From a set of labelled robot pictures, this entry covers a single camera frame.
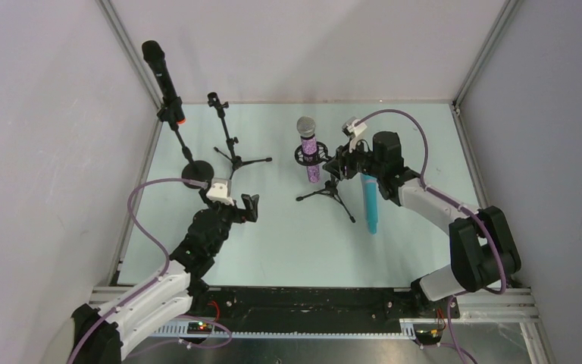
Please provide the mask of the shock mount tripod stand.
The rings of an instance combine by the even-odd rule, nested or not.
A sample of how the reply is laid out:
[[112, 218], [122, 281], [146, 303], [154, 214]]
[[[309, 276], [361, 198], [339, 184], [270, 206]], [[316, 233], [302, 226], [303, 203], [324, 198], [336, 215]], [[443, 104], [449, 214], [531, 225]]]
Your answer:
[[[322, 165], [328, 165], [333, 161], [333, 157], [328, 155], [327, 146], [322, 142], [315, 142], [314, 152], [306, 152], [303, 144], [304, 142], [302, 142], [294, 152], [294, 159], [297, 164], [307, 168], [318, 167], [318, 170], [321, 171]], [[355, 217], [347, 208], [346, 204], [340, 196], [340, 192], [338, 191], [338, 185], [341, 181], [340, 173], [335, 172], [331, 167], [327, 169], [327, 172], [330, 174], [330, 179], [324, 182], [324, 186], [321, 189], [302, 196], [297, 196], [296, 201], [301, 202], [309, 197], [317, 195], [329, 197], [344, 208], [346, 214], [349, 217], [349, 220], [352, 223], [356, 223]]]

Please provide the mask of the blue microphone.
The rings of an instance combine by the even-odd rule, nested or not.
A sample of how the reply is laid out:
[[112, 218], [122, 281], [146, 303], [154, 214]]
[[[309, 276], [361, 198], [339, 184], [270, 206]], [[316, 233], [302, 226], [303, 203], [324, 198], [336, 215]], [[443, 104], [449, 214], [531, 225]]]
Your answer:
[[365, 220], [370, 234], [377, 233], [378, 210], [377, 210], [377, 182], [366, 174], [361, 175], [361, 185], [365, 206]]

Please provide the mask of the purple glitter microphone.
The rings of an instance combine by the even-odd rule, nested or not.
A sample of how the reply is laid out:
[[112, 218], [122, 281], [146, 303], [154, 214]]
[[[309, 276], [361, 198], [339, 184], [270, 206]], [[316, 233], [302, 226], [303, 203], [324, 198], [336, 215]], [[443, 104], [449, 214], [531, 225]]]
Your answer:
[[315, 137], [316, 123], [313, 118], [302, 116], [297, 120], [296, 129], [301, 138], [302, 160], [305, 163], [308, 180], [316, 184], [320, 181], [320, 167], [317, 163], [318, 142]]

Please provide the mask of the black round base stand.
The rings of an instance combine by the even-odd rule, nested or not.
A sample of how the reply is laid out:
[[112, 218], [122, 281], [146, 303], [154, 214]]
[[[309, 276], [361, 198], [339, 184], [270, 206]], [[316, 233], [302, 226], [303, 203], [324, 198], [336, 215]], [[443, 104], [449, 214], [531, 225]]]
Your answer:
[[183, 112], [182, 101], [176, 97], [170, 101], [164, 101], [163, 105], [157, 112], [158, 120], [166, 123], [173, 131], [177, 138], [181, 152], [187, 164], [181, 172], [181, 178], [184, 179], [184, 185], [191, 189], [206, 189], [208, 182], [214, 177], [214, 169], [210, 163], [194, 159], [190, 148], [186, 145], [180, 133], [180, 123], [186, 120]]

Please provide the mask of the black microphone orange end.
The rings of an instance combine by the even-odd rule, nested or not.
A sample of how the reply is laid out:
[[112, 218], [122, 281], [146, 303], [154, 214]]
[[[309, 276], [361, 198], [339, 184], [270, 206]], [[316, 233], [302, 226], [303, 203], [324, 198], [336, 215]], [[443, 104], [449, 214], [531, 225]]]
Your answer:
[[165, 53], [155, 40], [145, 41], [141, 49], [143, 59], [154, 74], [162, 93], [163, 103], [158, 117], [160, 121], [168, 122], [172, 130], [178, 130], [186, 121], [186, 116], [183, 112], [182, 99], [177, 94], [167, 69]]

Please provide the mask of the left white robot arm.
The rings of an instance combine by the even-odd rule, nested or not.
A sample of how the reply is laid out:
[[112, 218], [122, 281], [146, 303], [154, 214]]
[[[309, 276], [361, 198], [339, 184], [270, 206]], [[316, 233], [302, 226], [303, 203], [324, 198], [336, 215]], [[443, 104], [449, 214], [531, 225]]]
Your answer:
[[83, 304], [72, 315], [74, 347], [68, 363], [121, 363], [147, 337], [191, 310], [207, 284], [202, 280], [228, 239], [233, 224], [258, 219], [258, 195], [234, 199], [208, 197], [194, 214], [180, 245], [163, 268], [121, 296], [95, 308]]

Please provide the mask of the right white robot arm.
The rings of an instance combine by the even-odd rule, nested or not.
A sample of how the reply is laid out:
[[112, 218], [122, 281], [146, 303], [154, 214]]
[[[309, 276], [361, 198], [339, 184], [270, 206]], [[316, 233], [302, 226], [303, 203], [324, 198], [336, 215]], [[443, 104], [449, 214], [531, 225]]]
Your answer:
[[495, 282], [505, 287], [508, 276], [521, 269], [505, 213], [495, 206], [466, 205], [426, 184], [421, 174], [405, 165], [397, 133], [374, 134], [371, 149], [363, 142], [340, 146], [323, 168], [339, 180], [357, 174], [375, 178], [385, 200], [417, 213], [446, 233], [450, 263], [412, 284], [426, 300], [473, 293]]

